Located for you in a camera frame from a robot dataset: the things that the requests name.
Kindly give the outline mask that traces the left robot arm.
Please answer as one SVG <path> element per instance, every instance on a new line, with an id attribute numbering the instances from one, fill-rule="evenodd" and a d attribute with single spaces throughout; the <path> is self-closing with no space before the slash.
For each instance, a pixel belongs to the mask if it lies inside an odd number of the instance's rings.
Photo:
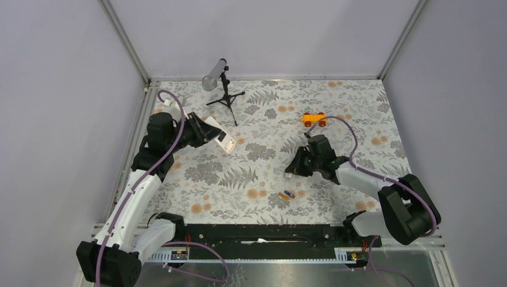
<path id="1" fill-rule="evenodd" d="M 163 213 L 140 236 L 135 231 L 147 204 L 174 164 L 174 153 L 186 146 L 198 148 L 226 133 L 195 113 L 175 120 L 170 113 L 150 116 L 128 181 L 106 224 L 90 242 L 82 241 L 77 258 L 88 282 L 96 286 L 134 286 L 142 265 L 166 242 L 185 240 L 183 218 Z"/>

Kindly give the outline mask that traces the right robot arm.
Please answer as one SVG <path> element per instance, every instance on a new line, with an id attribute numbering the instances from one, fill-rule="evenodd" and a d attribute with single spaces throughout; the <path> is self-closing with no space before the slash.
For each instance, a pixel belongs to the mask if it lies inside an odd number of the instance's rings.
<path id="1" fill-rule="evenodd" d="M 358 246 L 367 236 L 390 236 L 409 245 L 433 233 L 441 223 L 441 215 L 418 177 L 407 174 L 394 179 L 357 166 L 348 157 L 337 156 L 324 135 L 309 138 L 285 169 L 288 175 L 304 177 L 316 172 L 323 179 L 358 190 L 380 203 L 379 212 L 357 212 L 348 217 L 351 225 L 343 230 L 348 245 Z"/>

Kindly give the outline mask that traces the blue purple battery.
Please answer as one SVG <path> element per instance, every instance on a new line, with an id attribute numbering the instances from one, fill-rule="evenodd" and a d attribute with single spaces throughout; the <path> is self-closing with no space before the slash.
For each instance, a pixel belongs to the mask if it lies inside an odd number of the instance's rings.
<path id="1" fill-rule="evenodd" d="M 284 193 L 291 198 L 295 198 L 295 195 L 290 193 L 289 191 L 284 191 Z"/>

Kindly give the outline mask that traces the white remote control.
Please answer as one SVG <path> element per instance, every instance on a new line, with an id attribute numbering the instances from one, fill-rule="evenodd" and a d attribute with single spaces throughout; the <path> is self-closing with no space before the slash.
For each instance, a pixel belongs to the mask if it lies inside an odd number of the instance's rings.
<path id="1" fill-rule="evenodd" d="M 204 122 L 221 130 L 214 141 L 226 154 L 231 154 L 237 145 L 236 140 L 213 117 L 206 117 Z"/>

